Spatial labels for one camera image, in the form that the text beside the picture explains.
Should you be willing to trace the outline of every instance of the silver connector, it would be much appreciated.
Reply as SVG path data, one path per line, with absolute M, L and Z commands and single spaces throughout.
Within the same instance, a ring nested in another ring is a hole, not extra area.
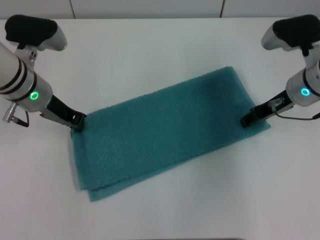
M 13 101 L 11 103 L 10 107 L 6 110 L 6 112 L 2 118 L 2 121 L 10 123 L 10 121 L 14 117 L 17 106 L 18 106 L 18 104 L 15 101 Z

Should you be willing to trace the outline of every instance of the green led ring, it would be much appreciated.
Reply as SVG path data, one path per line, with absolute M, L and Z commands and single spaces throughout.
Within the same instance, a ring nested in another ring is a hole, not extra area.
M 30 94 L 31 100 L 36 100 L 39 97 L 39 93 L 37 91 L 34 91 Z

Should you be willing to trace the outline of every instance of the black joint cap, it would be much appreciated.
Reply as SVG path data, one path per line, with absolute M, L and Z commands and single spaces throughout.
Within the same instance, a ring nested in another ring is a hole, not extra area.
M 39 46 L 50 39 L 58 30 L 55 21 L 32 16 L 13 15 L 5 23 L 8 41 L 19 43 L 19 46 Z

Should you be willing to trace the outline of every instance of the metal bracket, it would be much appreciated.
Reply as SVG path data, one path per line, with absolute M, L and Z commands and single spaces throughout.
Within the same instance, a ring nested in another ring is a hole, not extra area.
M 34 70 L 35 61 L 38 57 L 38 52 L 35 49 L 25 46 L 24 49 L 17 48 L 14 52 L 32 71 Z

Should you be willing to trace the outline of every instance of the black cable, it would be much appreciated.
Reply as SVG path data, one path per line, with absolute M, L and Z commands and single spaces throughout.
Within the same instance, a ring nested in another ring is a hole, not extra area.
M 25 111 L 25 116 L 26 116 L 26 122 L 25 121 L 22 121 L 21 119 L 13 116 L 12 118 L 12 121 L 15 123 L 15 124 L 18 124 L 20 126 L 23 126 L 23 127 L 29 127 L 29 114 L 27 111 Z
M 28 127 L 29 127 L 29 114 L 27 111 L 25 111 L 25 116 L 26 116 L 26 124 L 28 124 Z
M 272 110 L 272 112 L 278 116 L 279 118 L 282 119 L 292 119 L 292 120 L 301 120 L 301 121 L 310 121 L 310 120 L 316 120 L 318 118 L 320 118 L 320 113 L 314 115 L 312 118 L 300 118 L 300 117 L 290 117 L 290 116 L 281 116 L 277 113 L 277 111 Z

